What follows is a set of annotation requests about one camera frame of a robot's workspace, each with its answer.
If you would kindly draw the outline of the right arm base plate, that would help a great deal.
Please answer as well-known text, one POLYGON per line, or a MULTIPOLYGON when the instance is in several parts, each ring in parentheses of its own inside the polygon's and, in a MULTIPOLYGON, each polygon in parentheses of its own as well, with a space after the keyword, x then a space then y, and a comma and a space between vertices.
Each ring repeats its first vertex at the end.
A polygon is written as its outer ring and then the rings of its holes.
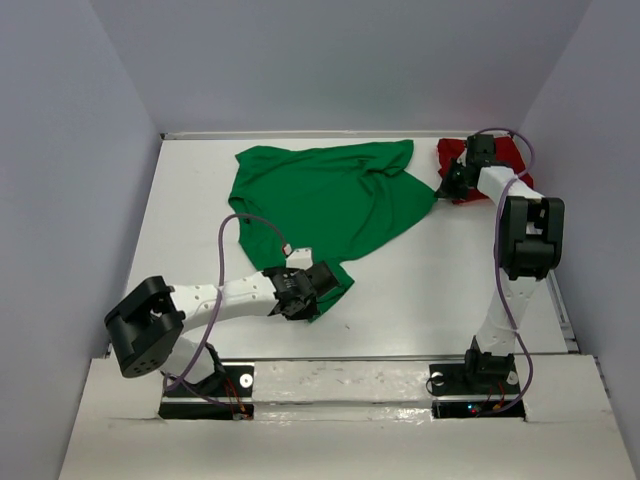
POLYGON ((436 363, 429 366, 425 388, 432 397, 434 419, 526 418, 522 400, 503 410, 520 394, 515 372, 507 380, 477 380, 465 375, 462 363, 436 363))

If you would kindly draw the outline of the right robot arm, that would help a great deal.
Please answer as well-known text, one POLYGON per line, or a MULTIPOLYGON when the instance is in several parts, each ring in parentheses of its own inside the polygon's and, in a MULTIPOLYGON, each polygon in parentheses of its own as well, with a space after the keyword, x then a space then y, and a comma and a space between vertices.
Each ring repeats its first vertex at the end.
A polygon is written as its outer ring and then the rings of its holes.
POLYGON ((533 359, 520 325, 538 286, 560 263, 563 249, 565 203, 529 186, 527 169, 516 171, 498 158, 498 137, 482 129, 465 142, 443 175, 438 199, 463 201, 472 192, 491 200, 494 220, 493 273, 495 291, 484 322, 473 336, 460 363, 433 364, 426 382, 435 397, 506 395, 513 391, 515 406, 528 392, 534 374, 519 380, 515 351, 526 363, 533 359))

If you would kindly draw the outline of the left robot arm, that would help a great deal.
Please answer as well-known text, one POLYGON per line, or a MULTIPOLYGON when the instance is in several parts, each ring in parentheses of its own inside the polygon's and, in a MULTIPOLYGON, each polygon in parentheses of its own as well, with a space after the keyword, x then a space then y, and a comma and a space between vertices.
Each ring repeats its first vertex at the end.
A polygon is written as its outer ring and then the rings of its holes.
POLYGON ((212 397, 228 377, 208 337, 219 323, 281 316, 311 321, 341 287, 327 262, 306 269, 271 267, 221 286, 143 280, 104 319, 120 373, 127 379, 160 372, 178 386, 212 397))

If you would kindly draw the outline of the green t-shirt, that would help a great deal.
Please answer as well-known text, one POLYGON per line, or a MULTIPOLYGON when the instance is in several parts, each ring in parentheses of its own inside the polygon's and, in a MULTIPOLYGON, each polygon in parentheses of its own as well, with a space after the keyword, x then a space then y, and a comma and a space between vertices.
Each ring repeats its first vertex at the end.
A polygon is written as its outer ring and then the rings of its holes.
POLYGON ((339 282, 320 299, 325 314, 355 283, 345 262, 384 246, 432 209, 433 189, 406 170, 413 154, 411 140, 238 153, 228 203, 242 217, 240 246, 257 270, 283 265, 284 241, 311 248, 339 282))

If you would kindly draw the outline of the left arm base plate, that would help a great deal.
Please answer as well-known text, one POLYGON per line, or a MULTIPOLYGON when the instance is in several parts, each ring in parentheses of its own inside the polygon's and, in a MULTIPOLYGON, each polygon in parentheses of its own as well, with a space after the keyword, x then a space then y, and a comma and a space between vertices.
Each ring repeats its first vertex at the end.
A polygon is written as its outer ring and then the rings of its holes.
POLYGON ((245 421, 254 417, 255 364, 224 362, 225 372, 210 393, 181 384, 161 397, 158 415, 165 420, 245 421))

